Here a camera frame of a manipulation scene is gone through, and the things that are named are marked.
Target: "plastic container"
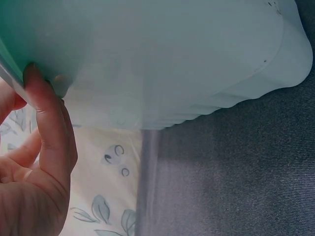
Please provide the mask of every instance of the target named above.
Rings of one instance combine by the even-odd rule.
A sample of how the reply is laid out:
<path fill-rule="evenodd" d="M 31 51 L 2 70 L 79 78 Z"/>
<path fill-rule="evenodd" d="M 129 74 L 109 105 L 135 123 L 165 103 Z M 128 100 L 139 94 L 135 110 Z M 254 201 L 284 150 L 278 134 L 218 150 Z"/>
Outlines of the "plastic container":
<path fill-rule="evenodd" d="M 3 0 L 0 9 L 16 66 L 36 62 L 80 125 L 162 129 L 297 85 L 313 63 L 294 0 Z M 0 76 L 25 96 L 17 74 L 2 57 Z"/>

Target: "hand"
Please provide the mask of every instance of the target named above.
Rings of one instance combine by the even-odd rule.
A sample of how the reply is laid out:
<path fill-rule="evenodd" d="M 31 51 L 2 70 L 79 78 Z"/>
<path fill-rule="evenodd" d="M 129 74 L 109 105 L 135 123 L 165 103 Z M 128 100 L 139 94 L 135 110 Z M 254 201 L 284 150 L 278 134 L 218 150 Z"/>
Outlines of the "hand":
<path fill-rule="evenodd" d="M 0 235 L 56 236 L 66 219 L 70 174 L 77 161 L 73 129 L 63 102 L 34 64 L 23 77 L 38 129 L 21 147 L 0 157 Z M 0 123 L 25 104 L 0 82 Z"/>

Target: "gray fabric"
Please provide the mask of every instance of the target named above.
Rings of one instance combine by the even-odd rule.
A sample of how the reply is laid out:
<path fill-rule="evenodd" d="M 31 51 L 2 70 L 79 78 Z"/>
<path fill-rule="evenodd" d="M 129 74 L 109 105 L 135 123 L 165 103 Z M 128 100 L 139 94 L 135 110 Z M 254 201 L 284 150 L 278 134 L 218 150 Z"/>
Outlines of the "gray fabric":
<path fill-rule="evenodd" d="M 315 1 L 297 0 L 315 45 Z M 137 236 L 314 236 L 315 70 L 271 92 L 144 133 Z"/>

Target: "textured fabric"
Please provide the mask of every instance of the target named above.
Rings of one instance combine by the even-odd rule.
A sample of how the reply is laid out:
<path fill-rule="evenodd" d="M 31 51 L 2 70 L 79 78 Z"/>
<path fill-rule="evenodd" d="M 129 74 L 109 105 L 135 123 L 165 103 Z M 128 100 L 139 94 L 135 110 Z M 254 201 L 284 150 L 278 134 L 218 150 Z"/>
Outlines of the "textured fabric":
<path fill-rule="evenodd" d="M 73 126 L 78 162 L 60 236 L 133 236 L 141 132 Z M 31 106 L 11 112 L 0 125 L 0 155 L 19 147 L 36 127 Z"/>
<path fill-rule="evenodd" d="M 315 1 L 297 0 L 315 46 Z M 294 88 L 145 133 L 137 236 L 314 236 L 315 71 Z"/>

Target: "white fabric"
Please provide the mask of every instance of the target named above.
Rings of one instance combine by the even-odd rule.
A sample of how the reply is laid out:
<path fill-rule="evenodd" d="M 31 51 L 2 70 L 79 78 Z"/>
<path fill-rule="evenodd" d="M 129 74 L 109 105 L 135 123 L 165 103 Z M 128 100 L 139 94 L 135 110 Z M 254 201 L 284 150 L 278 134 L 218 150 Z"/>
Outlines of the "white fabric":
<path fill-rule="evenodd" d="M 31 107 L 0 126 L 0 154 L 18 147 L 36 127 Z M 78 162 L 72 173 L 69 213 L 61 236 L 134 235 L 142 140 L 140 131 L 74 125 Z"/>

